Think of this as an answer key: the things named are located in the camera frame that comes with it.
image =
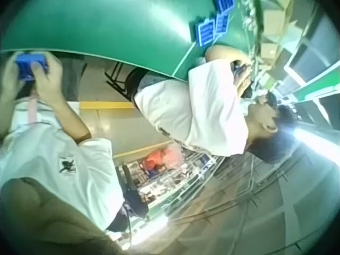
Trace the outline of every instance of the hand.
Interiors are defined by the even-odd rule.
[[[239,88],[239,86],[243,83],[245,79],[250,77],[251,73],[251,66],[248,65],[242,65],[240,67],[240,70],[237,70],[237,73],[235,74],[234,77],[234,85],[236,88]]]
[[[15,52],[6,62],[2,73],[2,95],[9,100],[14,100],[25,84],[25,81],[19,80],[19,67],[15,62],[16,57],[22,53],[23,52]]]
[[[47,74],[38,62],[33,62],[31,69],[35,76],[36,90],[40,99],[50,107],[54,107],[65,100],[62,94],[62,63],[50,52],[32,52],[31,54],[43,54],[46,58]]]
[[[244,81],[237,88],[237,94],[239,94],[239,96],[241,97],[243,95],[243,93],[245,92],[245,90],[247,89],[247,87],[249,87],[250,84],[251,84],[251,79],[250,79],[250,76],[249,76],[246,79],[244,79]]]

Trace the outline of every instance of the green tabletop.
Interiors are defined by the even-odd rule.
[[[220,43],[248,51],[238,1]],[[118,60],[185,79],[205,49],[194,25],[216,13],[213,0],[30,0],[5,33],[2,50],[47,49]]]

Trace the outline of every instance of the floor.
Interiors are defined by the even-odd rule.
[[[104,72],[112,70],[115,62],[95,57],[85,60],[87,68],[80,82],[80,101],[127,102],[106,83]],[[125,80],[133,68],[124,65],[119,79]],[[93,137],[108,138],[112,142],[116,163],[144,157],[168,143],[135,109],[81,109],[80,116]]]

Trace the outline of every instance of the blue handheld device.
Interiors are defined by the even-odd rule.
[[[206,19],[204,22],[196,24],[196,37],[200,47],[212,43],[215,37],[215,20]]]
[[[44,55],[35,55],[35,54],[21,54],[19,55],[15,62],[19,67],[19,79],[24,81],[33,81],[34,75],[31,70],[31,63],[38,62],[45,73],[48,71],[48,66],[46,63],[46,58]]]

